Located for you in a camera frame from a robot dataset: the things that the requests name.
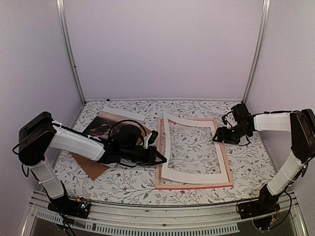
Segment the pink wooden picture frame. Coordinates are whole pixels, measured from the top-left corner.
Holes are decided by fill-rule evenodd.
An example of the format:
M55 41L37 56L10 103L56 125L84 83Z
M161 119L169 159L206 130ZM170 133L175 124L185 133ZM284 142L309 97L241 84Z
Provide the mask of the pink wooden picture frame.
M170 131L168 122L174 122L191 127L209 128L212 134L215 134L218 128L217 122L214 118L193 118L184 119L173 117L169 114L164 114L158 120L158 128L160 131L165 131L165 157L170 160ZM229 163L225 154L222 143L215 143L215 150L219 161L220 174L189 174L181 173L168 168L166 162L156 167L156 190L199 190L199 189L213 189L226 188L233 186L232 175Z

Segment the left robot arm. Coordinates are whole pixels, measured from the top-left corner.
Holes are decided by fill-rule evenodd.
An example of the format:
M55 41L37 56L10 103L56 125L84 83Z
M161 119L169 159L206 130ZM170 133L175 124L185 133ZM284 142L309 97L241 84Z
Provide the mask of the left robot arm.
M118 123L122 126L116 134L109 130L106 139L98 138L66 127L52 119L49 112L42 112L20 129L19 142L12 151L22 165L28 167L24 174L32 173L42 185L56 211L63 214L86 212L87 201L83 198L71 200L64 184L46 162L47 149L65 150L102 165L155 166L167 161L153 146L158 132L147 133L143 125L131 119Z

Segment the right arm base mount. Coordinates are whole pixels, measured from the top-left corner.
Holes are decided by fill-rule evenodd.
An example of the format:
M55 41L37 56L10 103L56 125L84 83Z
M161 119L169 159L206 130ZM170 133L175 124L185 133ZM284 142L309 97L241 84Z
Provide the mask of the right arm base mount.
M241 219L253 218L280 210L278 203L272 203L270 205L261 205L258 200L238 202L236 204L236 211L239 213Z

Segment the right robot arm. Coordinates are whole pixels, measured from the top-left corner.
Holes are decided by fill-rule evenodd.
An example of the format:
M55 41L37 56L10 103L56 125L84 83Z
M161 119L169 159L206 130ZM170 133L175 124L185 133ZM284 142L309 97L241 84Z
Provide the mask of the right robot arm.
M231 108L235 125L226 116L224 126L219 127L213 141L239 145L241 138L251 137L254 132L285 132L290 136L290 146L286 161L275 176L264 184L256 201L239 204L241 214L266 214L279 209L278 199L299 176L305 174L309 162L315 157L315 114L312 109L273 111L251 114L246 104Z

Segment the brown backing board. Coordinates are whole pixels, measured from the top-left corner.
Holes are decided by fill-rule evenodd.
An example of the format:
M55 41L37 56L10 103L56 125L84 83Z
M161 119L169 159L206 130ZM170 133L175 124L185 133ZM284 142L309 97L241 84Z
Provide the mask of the brown backing board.
M114 135L116 135L122 126L128 125L128 124L131 124L131 123L126 123L126 124L120 123L120 124L116 125L115 127L109 127L109 125L106 125L106 124L98 126L98 127L95 125L89 125L84 130L84 133L91 135L93 137L97 137L101 140L107 141L110 137L113 137ZM147 134L147 132L149 130L146 128L140 127L137 124L135 124L135 126L140 128L140 130L142 132L142 136L145 137L145 135ZM76 153L73 153L72 157L77 161L77 163L85 171L85 173L88 175L88 177L92 180L96 179L103 172L105 172L107 169L109 169L110 164L101 164L99 162L99 160L93 161L93 160L90 160L86 157L78 155Z

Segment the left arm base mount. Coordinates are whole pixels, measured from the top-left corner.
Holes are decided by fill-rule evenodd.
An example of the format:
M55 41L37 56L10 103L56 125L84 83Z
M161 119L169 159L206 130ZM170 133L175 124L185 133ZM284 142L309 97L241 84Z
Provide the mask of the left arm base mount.
M91 202L84 198L72 200L64 195L56 199L49 199L49 201L48 209L50 211L83 219L87 219L89 216Z

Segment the white mat board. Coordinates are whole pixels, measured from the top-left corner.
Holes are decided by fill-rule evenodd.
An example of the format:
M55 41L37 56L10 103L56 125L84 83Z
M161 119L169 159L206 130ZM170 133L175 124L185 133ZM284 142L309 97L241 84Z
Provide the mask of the white mat board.
M179 118L164 113L158 121L157 145L167 161L159 176L172 182L202 187L232 186L233 180L222 143L213 141L214 118Z

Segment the photo print with white border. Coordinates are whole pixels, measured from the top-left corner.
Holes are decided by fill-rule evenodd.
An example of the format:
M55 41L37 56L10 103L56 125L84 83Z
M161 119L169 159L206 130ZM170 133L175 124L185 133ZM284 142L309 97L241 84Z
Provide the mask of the photo print with white border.
M113 108L104 108L102 111L100 111L96 115L96 117L91 121L91 123L89 125L95 125L98 127L98 126L106 124L106 125L109 125L109 127L115 127L116 125L118 125L120 123L122 123L122 124L131 123L134 125L137 124L140 127L144 128L144 126L142 125L143 121L144 121L144 116L142 116L142 115L135 115L135 114L132 114L130 112L126 112L126 111L122 111L122 110L118 110L118 109L113 109ZM93 137L93 138L100 140L101 143L105 145L105 142L106 142L105 140L101 140L97 137ZM86 157L86 158L93 160L93 161L98 161L100 159L100 157L97 157L97 158ZM116 165L110 164L109 167L113 168Z

